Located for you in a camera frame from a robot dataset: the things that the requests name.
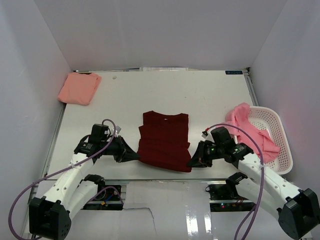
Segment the dark red t shirt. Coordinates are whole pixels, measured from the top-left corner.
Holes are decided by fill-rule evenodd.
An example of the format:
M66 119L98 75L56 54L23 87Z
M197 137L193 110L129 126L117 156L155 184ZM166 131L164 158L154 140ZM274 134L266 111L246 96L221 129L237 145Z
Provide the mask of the dark red t shirt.
M191 160L189 115L180 113L165 115L155 111L143 113L143 125L139 127L140 140L137 153L139 161L153 167L191 172L187 166Z

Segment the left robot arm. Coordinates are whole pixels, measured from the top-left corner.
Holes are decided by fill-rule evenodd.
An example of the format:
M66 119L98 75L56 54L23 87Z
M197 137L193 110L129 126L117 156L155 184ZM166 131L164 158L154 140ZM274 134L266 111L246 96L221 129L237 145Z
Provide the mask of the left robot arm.
M133 151L121 129L110 129L104 123L94 124L73 151L67 170L42 196L29 203L29 232L49 240L64 240L75 215L89 202L106 198L104 177L90 174L89 170L103 156L112 156L117 163L135 161L140 156Z

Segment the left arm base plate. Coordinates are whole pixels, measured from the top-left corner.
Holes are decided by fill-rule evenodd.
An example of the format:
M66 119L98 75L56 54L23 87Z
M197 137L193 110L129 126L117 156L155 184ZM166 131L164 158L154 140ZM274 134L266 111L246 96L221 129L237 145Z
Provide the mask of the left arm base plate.
M121 185L98 185L97 192L104 189L98 196L90 201L91 202L108 202L108 201L120 201L121 197Z

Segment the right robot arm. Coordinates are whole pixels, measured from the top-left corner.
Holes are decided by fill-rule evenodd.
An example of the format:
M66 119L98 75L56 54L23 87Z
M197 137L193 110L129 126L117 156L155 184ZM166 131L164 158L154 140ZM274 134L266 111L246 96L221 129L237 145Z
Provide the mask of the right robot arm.
M293 240L301 239L318 226L317 194L309 188L299 188L264 165L262 155L255 154L245 143L236 143L226 127L226 124L211 126L213 140L200 141L187 166L207 168L217 159L232 164L237 172L225 181L226 195L233 200L243 197L255 203L254 216L263 208Z

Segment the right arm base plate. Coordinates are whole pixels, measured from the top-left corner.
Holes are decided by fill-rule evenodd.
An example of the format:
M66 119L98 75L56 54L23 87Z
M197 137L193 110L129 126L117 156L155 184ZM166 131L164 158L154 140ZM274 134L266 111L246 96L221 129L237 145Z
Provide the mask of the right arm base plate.
M234 200L236 202L241 202L247 200L239 196L237 193L228 189L226 184L209 184L205 188L205 192L209 193L210 200Z

